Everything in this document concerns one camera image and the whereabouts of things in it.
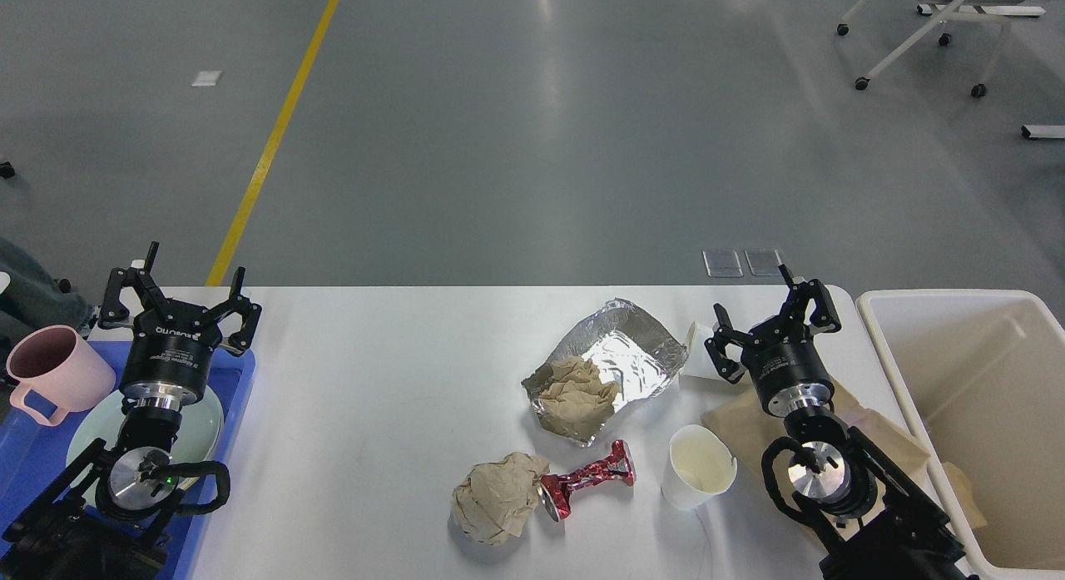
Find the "blue tray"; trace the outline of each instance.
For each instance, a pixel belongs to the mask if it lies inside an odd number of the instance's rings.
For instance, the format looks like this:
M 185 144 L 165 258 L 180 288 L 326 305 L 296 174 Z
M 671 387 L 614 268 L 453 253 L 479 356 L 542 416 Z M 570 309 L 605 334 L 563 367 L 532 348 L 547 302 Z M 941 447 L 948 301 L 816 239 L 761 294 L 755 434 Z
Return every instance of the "blue tray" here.
M 103 360 L 115 368 L 121 378 L 129 342 L 91 342 L 91 346 Z M 251 376 L 256 359 L 250 351 L 244 357 L 232 357 L 217 349 L 211 361 L 208 383 L 218 396 L 225 413 L 225 424 L 214 459 L 225 462 L 232 448 L 233 438 L 244 416 L 248 395 L 251 394 Z M 38 395 L 31 393 L 27 402 L 42 413 L 54 410 Z M 40 494 L 48 483 L 55 479 L 66 466 L 66 452 L 78 426 L 88 412 L 68 414 L 55 428 L 42 427 L 21 410 L 12 409 L 0 424 L 0 532 L 14 521 L 18 514 Z M 215 493 L 214 478 L 197 482 L 187 493 L 184 501 L 208 501 Z M 170 542 L 165 549 L 169 553 L 166 565 L 155 577 L 158 580 L 184 580 L 189 577 L 196 551 L 203 537 L 203 529 L 210 519 L 206 516 L 175 516 L 166 527 Z M 0 542 L 0 553 L 6 552 L 9 543 Z

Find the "pink mug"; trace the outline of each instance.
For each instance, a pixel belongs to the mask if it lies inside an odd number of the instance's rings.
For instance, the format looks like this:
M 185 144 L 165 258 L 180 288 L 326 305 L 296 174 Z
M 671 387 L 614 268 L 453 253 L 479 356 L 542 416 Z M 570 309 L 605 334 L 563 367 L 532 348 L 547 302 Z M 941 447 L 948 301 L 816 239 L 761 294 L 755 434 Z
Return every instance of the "pink mug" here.
M 22 338 L 7 357 L 7 375 L 19 383 L 11 405 L 46 427 L 96 407 L 115 386 L 111 365 L 71 327 L 45 327 Z M 31 391 L 55 404 L 50 418 L 26 404 Z

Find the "robotic arm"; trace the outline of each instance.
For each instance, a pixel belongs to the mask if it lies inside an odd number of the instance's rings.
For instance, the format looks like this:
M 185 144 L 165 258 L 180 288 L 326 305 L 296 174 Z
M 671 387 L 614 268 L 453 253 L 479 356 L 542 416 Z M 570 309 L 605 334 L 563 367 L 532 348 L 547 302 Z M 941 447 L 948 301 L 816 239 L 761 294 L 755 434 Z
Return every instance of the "robotic arm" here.
M 954 564 L 965 550 L 947 529 L 946 512 L 859 429 L 848 428 L 833 413 L 835 387 L 814 348 L 815 334 L 840 329 L 828 288 L 821 281 L 792 277 L 784 265 L 781 274 L 788 296 L 780 314 L 743 333 L 715 303 L 718 325 L 705 344 L 722 378 L 738 383 L 750 372 L 764 412 L 784 420 L 787 436 L 769 444 L 761 458 L 770 499 L 813 529 L 829 550 L 820 564 L 825 580 L 964 580 Z M 810 302 L 814 312 L 807 318 Z M 730 345 L 742 349 L 739 361 L 728 359 Z M 791 453 L 788 480 L 798 509 L 785 501 L 773 473 L 784 451 Z M 866 524 L 880 486 L 884 509 Z M 836 527 L 846 528 L 850 520 L 859 529 L 845 541 Z
M 119 380 L 122 420 L 116 443 L 97 438 L 3 532 L 11 549 L 0 558 L 0 577 L 27 580 L 150 580 L 163 568 L 164 530 L 175 515 L 202 515 L 229 499 L 229 470 L 219 462 L 171 463 L 181 411 L 207 391 L 217 348 L 243 355 L 251 346 L 262 308 L 241 295 L 244 269 L 233 274 L 228 299 L 213 308 L 163 295 L 151 268 L 159 243 L 151 243 L 144 268 L 111 270 L 101 304 L 101 329 L 133 330 Z M 144 311 L 130 321 L 122 288 L 136 292 Z M 218 325 L 236 314 L 241 329 L 223 337 Z M 83 473 L 87 475 L 72 484 Z M 217 496 L 183 503 L 181 479 L 212 475 Z M 96 507 L 85 510 L 85 492 L 96 483 Z

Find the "yellow floor line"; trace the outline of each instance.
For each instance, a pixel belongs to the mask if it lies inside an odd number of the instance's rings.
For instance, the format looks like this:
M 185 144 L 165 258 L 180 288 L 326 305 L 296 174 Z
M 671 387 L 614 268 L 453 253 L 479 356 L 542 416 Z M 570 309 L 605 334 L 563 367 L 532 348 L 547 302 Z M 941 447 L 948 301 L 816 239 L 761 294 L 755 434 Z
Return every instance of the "yellow floor line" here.
M 269 139 L 266 139 L 266 147 L 263 147 L 263 154 L 259 156 L 259 163 L 256 164 L 256 171 L 251 175 L 251 181 L 248 182 L 248 188 L 244 192 L 244 198 L 241 200 L 239 208 L 236 208 L 236 215 L 233 216 L 233 222 L 229 225 L 229 231 L 226 232 L 226 238 L 223 239 L 217 258 L 214 258 L 211 274 L 207 277 L 209 287 L 220 285 L 226 270 L 229 269 L 233 253 L 236 251 L 236 245 L 241 242 L 241 235 L 244 234 L 244 227 L 247 227 L 248 219 L 251 217 L 251 210 L 256 208 L 259 192 L 262 190 L 263 182 L 266 181 L 266 173 L 269 171 L 271 164 L 274 163 L 274 154 L 277 154 L 277 148 L 284 136 L 284 129 L 288 128 L 292 113 L 296 110 L 296 102 L 299 101 L 299 95 L 304 92 L 307 76 L 311 73 L 311 66 L 314 65 L 314 57 L 318 54 L 318 48 L 322 46 L 322 39 L 326 36 L 326 31 L 329 29 L 329 22 L 332 20 L 338 2 L 340 0 L 329 0 L 326 3 L 326 10 L 322 13 L 318 27 L 314 30 L 311 44 L 307 46 L 307 53 L 304 54 L 304 61 L 299 64 L 299 70 L 296 71 L 296 79 L 293 79 L 292 86 L 289 87 L 289 95 L 284 98 L 284 105 L 281 105 L 281 113 L 277 115 L 277 121 L 274 122 L 274 130 L 269 133 Z

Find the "crumpled brown paper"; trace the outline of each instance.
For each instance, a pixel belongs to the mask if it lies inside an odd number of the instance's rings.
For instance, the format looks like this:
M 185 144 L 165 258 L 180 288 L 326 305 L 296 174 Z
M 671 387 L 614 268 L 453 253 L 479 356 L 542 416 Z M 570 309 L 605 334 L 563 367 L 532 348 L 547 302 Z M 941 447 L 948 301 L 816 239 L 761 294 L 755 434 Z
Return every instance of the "crumpled brown paper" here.
M 832 379 L 836 386 L 832 402 L 835 407 L 836 416 L 839 416 L 847 425 L 862 429 L 862 432 L 872 441 L 876 447 L 881 448 L 885 455 L 901 467 L 902 471 L 908 475 L 914 482 L 921 484 L 927 477 L 924 465 L 929 460 L 929 452 L 924 447 L 911 436 L 910 432 L 899 427 L 894 421 L 888 420 L 882 413 L 875 410 L 867 410 L 859 404 L 858 399 L 850 394 L 839 382 Z M 758 396 L 754 387 L 743 392 L 739 397 L 732 399 L 724 405 L 703 414 L 703 426 L 710 429 L 730 448 L 736 459 L 761 480 L 761 453 L 769 447 L 772 441 L 780 436 L 785 436 L 783 420 L 769 416 L 761 411 Z M 776 471 L 776 482 L 781 487 L 785 500 L 791 503 L 791 493 L 788 487 L 791 482 L 787 477 L 787 469 L 784 463 L 787 458 L 779 458 L 774 470 Z M 868 516 L 875 516 L 884 509 L 880 500 L 869 512 Z M 840 530 L 843 538 L 849 538 L 857 531 L 856 525 L 849 525 L 846 530 Z
M 943 463 L 943 471 L 947 475 L 950 487 L 954 490 L 957 497 L 957 504 L 962 506 L 962 513 L 965 520 L 969 523 L 969 528 L 977 530 L 987 526 L 987 518 L 977 507 L 977 501 L 972 497 L 972 481 L 957 466 L 950 462 Z
M 537 398 L 543 410 L 544 429 L 563 436 L 593 436 L 613 416 L 613 399 L 621 390 L 616 382 L 603 383 L 592 361 L 568 357 L 552 361 L 547 391 Z
M 471 540 L 502 545 L 521 536 L 540 496 L 536 481 L 547 474 L 543 458 L 518 451 L 502 462 L 477 464 L 452 492 L 452 514 Z

